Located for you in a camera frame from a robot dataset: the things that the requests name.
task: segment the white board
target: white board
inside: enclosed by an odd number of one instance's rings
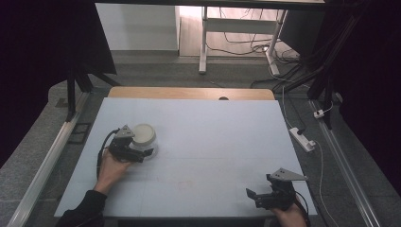
[[[271,216],[255,207],[245,188],[270,193],[266,174],[280,167],[303,174],[277,101],[105,98],[56,217],[94,187],[106,135],[141,123],[156,130],[159,153],[134,164],[112,188],[105,217]],[[306,183],[294,187],[316,215]]]

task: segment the white lid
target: white lid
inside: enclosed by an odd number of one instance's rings
[[[140,124],[133,128],[133,143],[137,146],[147,146],[153,143],[156,138],[156,133],[151,125],[148,124]]]

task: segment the black sleeve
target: black sleeve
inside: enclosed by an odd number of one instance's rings
[[[56,227],[98,227],[104,226],[102,211],[107,196],[95,190],[86,192],[80,205],[75,210],[67,210],[56,224]]]

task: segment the jar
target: jar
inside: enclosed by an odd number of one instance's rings
[[[149,124],[140,124],[133,128],[133,140],[130,147],[142,152],[152,151],[145,160],[153,158],[157,153],[156,132]]]

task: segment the white adapter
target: white adapter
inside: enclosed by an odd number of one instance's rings
[[[314,112],[313,115],[315,116],[316,119],[321,118],[322,116],[324,116],[324,111],[319,110],[317,112]]]
[[[311,150],[315,149],[315,141],[307,140],[303,134],[298,134],[298,131],[299,130],[297,128],[292,128],[289,130],[289,132],[291,132],[291,135],[298,141],[298,143],[306,152],[310,152]]]

